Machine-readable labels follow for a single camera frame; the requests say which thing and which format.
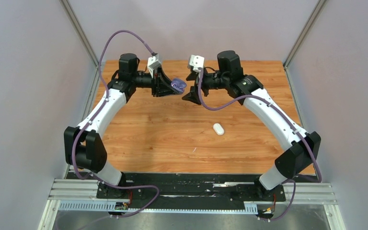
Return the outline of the purple earbud charging case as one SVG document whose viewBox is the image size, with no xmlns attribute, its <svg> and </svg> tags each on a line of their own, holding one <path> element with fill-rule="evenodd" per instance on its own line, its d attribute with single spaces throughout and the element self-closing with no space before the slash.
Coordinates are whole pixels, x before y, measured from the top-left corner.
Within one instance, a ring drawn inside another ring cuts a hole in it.
<svg viewBox="0 0 368 230">
<path fill-rule="evenodd" d="M 175 78 L 175 79 L 172 79 L 172 82 L 171 82 L 171 86 L 180 94 L 184 93 L 186 87 L 187 87 L 187 84 L 184 80 L 182 79 L 179 79 L 179 78 Z"/>
</svg>

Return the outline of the white earbud charging case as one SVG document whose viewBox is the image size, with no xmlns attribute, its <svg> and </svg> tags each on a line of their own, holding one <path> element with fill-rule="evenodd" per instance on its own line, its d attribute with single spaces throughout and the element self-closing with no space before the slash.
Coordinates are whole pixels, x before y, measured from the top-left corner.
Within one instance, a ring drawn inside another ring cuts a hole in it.
<svg viewBox="0 0 368 230">
<path fill-rule="evenodd" d="M 214 123 L 212 126 L 214 132 L 219 135 L 222 136 L 225 134 L 225 130 L 223 128 L 223 126 L 220 123 Z"/>
</svg>

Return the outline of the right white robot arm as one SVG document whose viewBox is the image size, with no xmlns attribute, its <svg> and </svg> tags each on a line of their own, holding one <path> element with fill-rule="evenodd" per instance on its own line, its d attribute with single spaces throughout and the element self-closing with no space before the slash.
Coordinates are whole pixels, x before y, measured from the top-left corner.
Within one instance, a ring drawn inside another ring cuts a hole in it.
<svg viewBox="0 0 368 230">
<path fill-rule="evenodd" d="M 187 81 L 194 81 L 190 92 L 182 97 L 210 111 L 218 111 L 239 102 L 272 132 L 284 152 L 275 159 L 274 165 L 257 179 L 254 193 L 257 198 L 267 200 L 274 188 L 286 180 L 293 179 L 308 166 L 313 165 L 318 180 L 322 179 L 316 162 L 321 137 L 316 132 L 307 132 L 294 122 L 274 101 L 263 84 L 253 75 L 244 73 L 239 55 L 233 50 L 218 53 L 218 69 L 209 73 L 205 59 L 191 55 L 188 68 L 191 73 Z M 207 106 L 204 97 L 210 90 L 225 89 L 232 100 L 220 107 Z"/>
</svg>

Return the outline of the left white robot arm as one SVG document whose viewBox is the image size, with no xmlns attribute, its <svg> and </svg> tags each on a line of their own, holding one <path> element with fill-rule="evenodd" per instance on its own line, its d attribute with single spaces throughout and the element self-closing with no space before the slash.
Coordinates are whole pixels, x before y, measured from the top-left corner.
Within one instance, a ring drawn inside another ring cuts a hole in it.
<svg viewBox="0 0 368 230">
<path fill-rule="evenodd" d="M 169 79 L 164 73 L 158 54 L 148 59 L 148 71 L 138 69 L 140 60 L 133 53 L 120 56 L 118 70 L 106 84 L 105 92 L 90 112 L 76 127 L 64 131 L 65 160 L 75 169 L 84 169 L 100 182 L 110 185 L 109 192 L 116 198 L 127 194 L 124 173 L 107 159 L 102 141 L 105 131 L 118 111 L 127 104 L 137 88 L 151 90 L 154 97 L 181 95 L 186 83 L 178 78 Z"/>
</svg>

